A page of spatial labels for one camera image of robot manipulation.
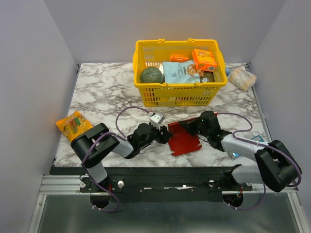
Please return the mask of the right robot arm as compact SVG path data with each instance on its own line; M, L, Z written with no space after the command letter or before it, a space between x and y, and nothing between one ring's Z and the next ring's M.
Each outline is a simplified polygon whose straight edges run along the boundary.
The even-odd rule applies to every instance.
M238 137L238 131L221 129L217 113L213 111L202 112L199 117L178 124L191 135L205 137L214 149L236 153L256 162L255 166L236 165L226 173L224 186L229 190L244 183L261 183L280 192L302 181L301 168L279 140L265 143Z

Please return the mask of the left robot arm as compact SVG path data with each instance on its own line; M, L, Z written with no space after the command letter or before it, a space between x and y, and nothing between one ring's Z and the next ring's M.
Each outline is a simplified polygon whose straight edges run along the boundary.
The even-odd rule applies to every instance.
M125 159L132 159L154 141L166 144L172 136L173 133L168 131L166 126L158 129L151 124L142 123L133 134L122 139L110 132L105 124L100 123L73 139L70 146L92 177L91 186L96 191L102 192L108 185L108 174L102 160L109 153L113 152Z

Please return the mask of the red paper box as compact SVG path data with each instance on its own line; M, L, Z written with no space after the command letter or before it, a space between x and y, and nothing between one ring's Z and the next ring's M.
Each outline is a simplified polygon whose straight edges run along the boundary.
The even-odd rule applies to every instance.
M191 136L178 122L168 124L169 132L173 133L168 144L173 156L180 156L202 148L198 136Z

